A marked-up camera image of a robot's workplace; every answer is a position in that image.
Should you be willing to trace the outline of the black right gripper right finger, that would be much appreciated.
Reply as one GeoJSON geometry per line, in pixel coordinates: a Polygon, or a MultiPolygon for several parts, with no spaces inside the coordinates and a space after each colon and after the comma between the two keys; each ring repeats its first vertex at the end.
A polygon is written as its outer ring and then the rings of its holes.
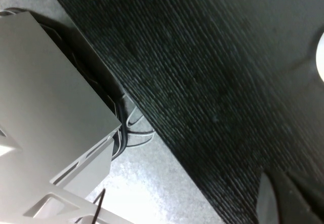
{"type": "Polygon", "coordinates": [[[279,223],[323,223],[323,184],[297,172],[271,173],[279,223]]]}

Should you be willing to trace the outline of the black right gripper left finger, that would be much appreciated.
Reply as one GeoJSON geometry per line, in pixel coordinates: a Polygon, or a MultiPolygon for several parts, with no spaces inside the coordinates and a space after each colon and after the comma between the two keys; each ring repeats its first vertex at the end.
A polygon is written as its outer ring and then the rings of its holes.
{"type": "Polygon", "coordinates": [[[274,172],[261,174],[257,197],[257,218],[258,223],[280,223],[274,172]]]}

